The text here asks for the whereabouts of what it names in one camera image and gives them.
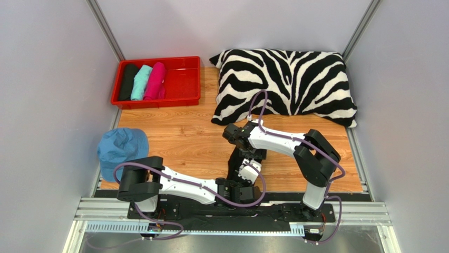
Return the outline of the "black t shirt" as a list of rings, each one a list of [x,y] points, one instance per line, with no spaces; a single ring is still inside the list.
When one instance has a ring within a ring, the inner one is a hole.
[[[245,159],[244,157],[241,157],[239,155],[239,150],[237,148],[234,148],[229,160],[228,160],[228,175],[226,177],[226,179],[231,179],[231,180],[238,180],[240,179],[238,177],[238,171],[240,166],[242,165],[242,161],[243,159]]]

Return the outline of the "blue bucket hat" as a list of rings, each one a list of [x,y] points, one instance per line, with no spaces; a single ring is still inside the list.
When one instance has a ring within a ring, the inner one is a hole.
[[[113,171],[117,165],[146,158],[148,152],[148,138],[141,129],[116,128],[104,133],[97,145],[102,178],[114,182]]]

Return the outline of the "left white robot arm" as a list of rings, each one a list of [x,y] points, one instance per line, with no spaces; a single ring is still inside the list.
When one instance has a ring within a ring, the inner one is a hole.
[[[154,212],[161,195],[194,200],[202,205],[224,204],[250,208],[265,196],[253,181],[245,183],[227,179],[200,179],[179,173],[163,165],[161,157],[147,157],[117,165],[113,179],[119,184],[117,199],[134,204],[142,212]]]

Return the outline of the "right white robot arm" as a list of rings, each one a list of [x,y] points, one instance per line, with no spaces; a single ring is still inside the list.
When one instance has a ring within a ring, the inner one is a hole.
[[[330,184],[346,175],[339,153],[314,129],[288,133],[267,128],[262,121],[249,121],[243,127],[228,124],[222,136],[246,153],[267,150],[294,158],[307,180],[302,203],[313,211],[321,208]]]

